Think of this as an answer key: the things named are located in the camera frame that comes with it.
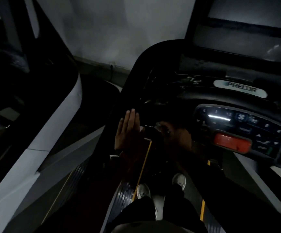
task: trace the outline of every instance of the control panel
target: control panel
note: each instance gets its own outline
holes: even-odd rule
[[[199,105],[194,124],[215,145],[239,153],[276,158],[281,150],[281,124],[249,111],[220,105]]]

